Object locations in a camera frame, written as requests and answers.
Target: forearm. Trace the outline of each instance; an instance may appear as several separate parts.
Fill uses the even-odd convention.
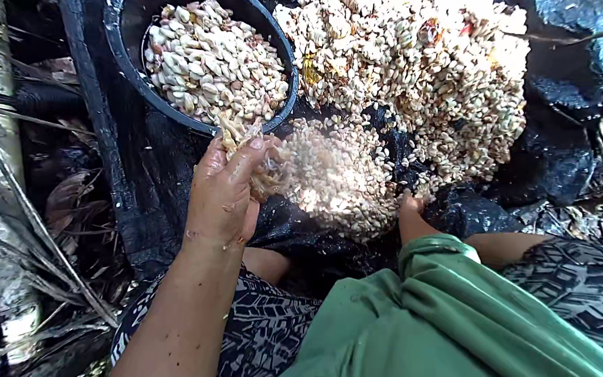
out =
[[[113,376],[215,376],[242,246],[185,238]]]
[[[399,227],[401,234],[401,245],[406,244],[414,239],[432,234],[440,234],[441,232],[431,227],[418,213],[409,213],[405,220],[406,225]]]

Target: hand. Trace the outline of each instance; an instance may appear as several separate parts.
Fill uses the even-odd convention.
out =
[[[250,177],[267,149],[280,140],[256,138],[227,162],[218,135],[196,167],[189,196],[185,236],[223,248],[243,247],[255,233],[259,203],[251,199]]]
[[[401,208],[399,210],[399,235],[401,236],[401,245],[406,245],[412,239],[439,233],[436,229],[420,217],[425,209],[425,200],[414,198],[411,190],[405,188],[401,198]]]

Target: fingernail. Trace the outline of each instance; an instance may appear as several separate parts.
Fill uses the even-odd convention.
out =
[[[264,139],[263,138],[255,138],[251,141],[252,149],[262,149],[264,147]]]

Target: wet hand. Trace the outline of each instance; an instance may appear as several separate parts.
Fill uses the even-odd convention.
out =
[[[186,240],[243,247],[255,233],[259,203],[252,200],[250,177],[277,138],[251,140],[227,162],[221,136],[210,142],[199,161],[189,196]]]

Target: green cloth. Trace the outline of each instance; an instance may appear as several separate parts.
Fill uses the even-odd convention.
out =
[[[603,349],[446,234],[337,282],[282,376],[603,376]]]

